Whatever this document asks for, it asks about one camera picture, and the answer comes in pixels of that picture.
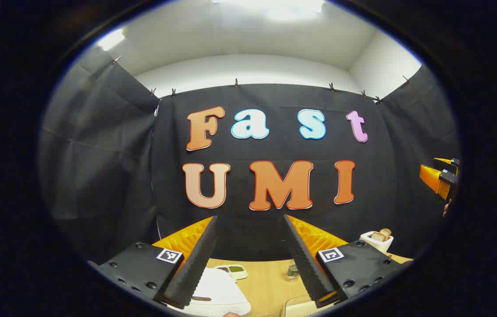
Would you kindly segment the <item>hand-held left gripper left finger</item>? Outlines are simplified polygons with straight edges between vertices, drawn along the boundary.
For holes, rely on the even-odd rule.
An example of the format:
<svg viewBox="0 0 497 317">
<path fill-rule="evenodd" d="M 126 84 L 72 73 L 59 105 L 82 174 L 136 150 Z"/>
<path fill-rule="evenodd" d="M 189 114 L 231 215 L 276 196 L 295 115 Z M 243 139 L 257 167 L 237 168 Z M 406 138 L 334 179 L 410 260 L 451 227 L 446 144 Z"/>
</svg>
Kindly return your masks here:
<svg viewBox="0 0 497 317">
<path fill-rule="evenodd" d="M 145 301 L 182 309 L 190 304 L 213 253 L 218 222 L 217 216 L 208 217 L 155 243 L 136 241 L 111 259 L 88 264 Z"/>
</svg>

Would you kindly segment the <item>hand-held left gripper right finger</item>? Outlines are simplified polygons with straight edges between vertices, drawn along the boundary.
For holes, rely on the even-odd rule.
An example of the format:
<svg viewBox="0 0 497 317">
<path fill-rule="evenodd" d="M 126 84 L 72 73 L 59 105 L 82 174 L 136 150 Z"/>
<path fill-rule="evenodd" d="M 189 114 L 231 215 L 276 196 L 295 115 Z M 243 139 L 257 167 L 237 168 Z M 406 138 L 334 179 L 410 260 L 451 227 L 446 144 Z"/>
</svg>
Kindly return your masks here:
<svg viewBox="0 0 497 317">
<path fill-rule="evenodd" d="M 396 261 L 365 240 L 343 241 L 291 215 L 283 215 L 283 227 L 289 253 L 317 308 L 377 289 L 412 264 Z"/>
</svg>

